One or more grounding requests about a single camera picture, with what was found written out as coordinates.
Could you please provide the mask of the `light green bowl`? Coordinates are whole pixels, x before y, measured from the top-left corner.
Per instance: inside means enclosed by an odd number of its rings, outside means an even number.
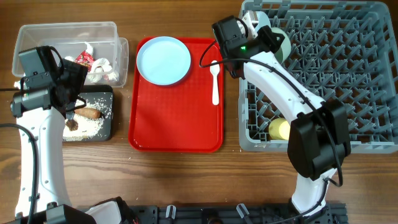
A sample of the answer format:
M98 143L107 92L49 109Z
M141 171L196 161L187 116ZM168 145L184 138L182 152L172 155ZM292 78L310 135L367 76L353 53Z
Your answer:
M283 63L291 53L291 43L288 35L278 27L272 27L271 31L276 35L278 42L281 42L279 50L274 54L279 63Z

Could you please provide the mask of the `red snack wrapper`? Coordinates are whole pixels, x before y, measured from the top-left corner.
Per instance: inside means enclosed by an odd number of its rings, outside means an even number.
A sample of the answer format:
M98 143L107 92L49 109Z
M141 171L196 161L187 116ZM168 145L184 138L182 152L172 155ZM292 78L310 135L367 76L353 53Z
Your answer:
M75 63L86 66L88 70L91 70L92 64L94 63L95 59L92 54L89 54L86 51L83 51L77 58L74 60Z

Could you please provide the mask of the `white tissue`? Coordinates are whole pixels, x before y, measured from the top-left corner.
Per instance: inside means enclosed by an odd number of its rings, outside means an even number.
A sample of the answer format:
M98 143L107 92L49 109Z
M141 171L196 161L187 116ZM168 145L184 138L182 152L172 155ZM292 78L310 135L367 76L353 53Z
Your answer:
M117 71L113 71L113 67L108 59L99 58L91 64L91 68L86 79L91 83L99 83L102 81L110 83L117 82L119 80L119 73Z

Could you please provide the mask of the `brown food scrap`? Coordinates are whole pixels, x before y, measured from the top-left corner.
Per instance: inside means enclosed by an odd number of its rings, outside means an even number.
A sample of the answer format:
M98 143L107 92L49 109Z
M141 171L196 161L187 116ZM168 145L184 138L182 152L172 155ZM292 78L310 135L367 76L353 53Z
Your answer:
M78 129L78 122L74 119L68 119L65 125L69 131L76 131Z

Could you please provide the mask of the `white plastic spoon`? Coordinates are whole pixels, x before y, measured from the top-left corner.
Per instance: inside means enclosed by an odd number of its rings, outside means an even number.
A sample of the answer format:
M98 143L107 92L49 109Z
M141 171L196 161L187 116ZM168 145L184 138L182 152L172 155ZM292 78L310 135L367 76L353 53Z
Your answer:
M213 88L212 88L212 103L213 105L219 105L220 103L220 96L218 90L218 74L220 73L220 65L212 65L210 67L210 72L213 77Z

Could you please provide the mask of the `yellow plastic cup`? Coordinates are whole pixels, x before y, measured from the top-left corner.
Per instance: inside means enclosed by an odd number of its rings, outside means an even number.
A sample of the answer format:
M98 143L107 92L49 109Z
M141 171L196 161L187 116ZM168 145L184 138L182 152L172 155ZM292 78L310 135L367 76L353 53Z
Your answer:
M288 140L290 135L290 124L284 118L277 118L269 125L271 139Z

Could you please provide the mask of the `large light blue plate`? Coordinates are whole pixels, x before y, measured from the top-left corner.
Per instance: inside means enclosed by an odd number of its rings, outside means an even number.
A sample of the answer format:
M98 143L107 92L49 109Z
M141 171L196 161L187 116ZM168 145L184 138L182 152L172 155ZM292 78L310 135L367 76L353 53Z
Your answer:
M191 62L188 47L181 40L168 36L148 40L136 56L136 66L141 76L160 86L173 85L182 80Z

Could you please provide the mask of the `red plastic tray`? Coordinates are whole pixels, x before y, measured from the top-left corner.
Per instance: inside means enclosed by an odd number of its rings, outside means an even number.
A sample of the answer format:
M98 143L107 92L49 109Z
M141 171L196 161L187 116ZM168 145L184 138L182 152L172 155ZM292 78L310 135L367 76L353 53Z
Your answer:
M209 38L180 38L192 63L181 81L170 86L148 82L134 71L128 141L142 152L217 151L223 143L224 73L217 76L220 102L212 103L213 76L199 63L221 60L218 45Z

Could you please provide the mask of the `light blue bowl with crumbs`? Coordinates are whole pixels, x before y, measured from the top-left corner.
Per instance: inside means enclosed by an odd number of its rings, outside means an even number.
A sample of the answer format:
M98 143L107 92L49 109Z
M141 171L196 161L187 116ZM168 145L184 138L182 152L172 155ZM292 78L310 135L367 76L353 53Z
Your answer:
M257 32L261 27L269 26L271 27L271 22L268 15L262 11L256 11L258 24L255 27L255 31Z

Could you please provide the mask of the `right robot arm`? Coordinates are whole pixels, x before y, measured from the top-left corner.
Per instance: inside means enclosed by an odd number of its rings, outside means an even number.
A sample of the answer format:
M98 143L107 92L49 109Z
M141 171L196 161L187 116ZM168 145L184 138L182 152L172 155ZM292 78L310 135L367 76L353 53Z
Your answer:
M294 219L320 212L326 205L328 186L343 185L341 165L351 154L344 104L312 93L282 66L291 43L280 28L235 16L211 28L229 74L260 89L290 125L287 153L298 173L290 199Z

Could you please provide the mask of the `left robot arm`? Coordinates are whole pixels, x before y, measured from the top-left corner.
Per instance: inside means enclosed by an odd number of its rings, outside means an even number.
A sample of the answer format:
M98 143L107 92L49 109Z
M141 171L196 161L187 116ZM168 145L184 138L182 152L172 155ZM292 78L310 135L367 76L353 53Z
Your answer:
M81 211L72 207L63 167L63 130L68 114L78 109L87 67L55 60L54 47L19 52L25 71L11 111L21 137L21 189L15 223L137 223L121 197Z

